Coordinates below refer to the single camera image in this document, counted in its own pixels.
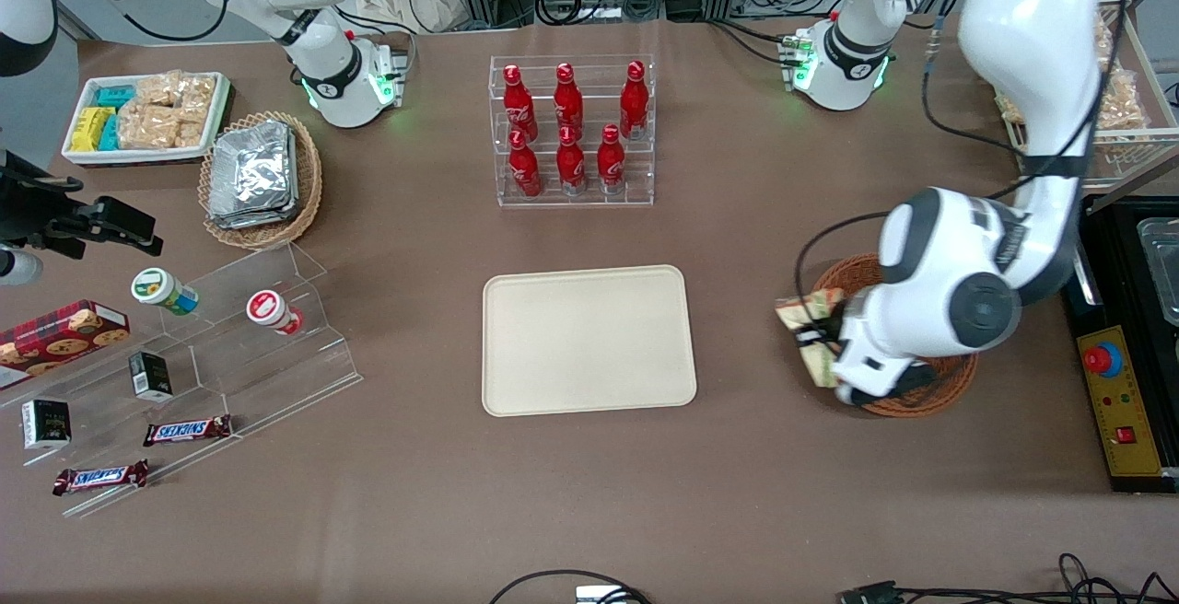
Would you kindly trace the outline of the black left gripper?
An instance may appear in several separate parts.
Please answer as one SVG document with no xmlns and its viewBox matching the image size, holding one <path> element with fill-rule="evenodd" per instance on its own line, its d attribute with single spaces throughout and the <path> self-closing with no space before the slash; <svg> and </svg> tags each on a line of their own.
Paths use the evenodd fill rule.
<svg viewBox="0 0 1179 604">
<path fill-rule="evenodd" d="M 818 328 L 792 329 L 796 347 L 801 352 L 810 347 L 822 347 L 834 353 L 835 359 L 847 356 L 847 352 L 855 347 L 858 339 L 859 311 L 855 308 L 844 308 L 844 302 L 834 306 L 809 302 L 806 311 L 811 323 Z"/>
</svg>

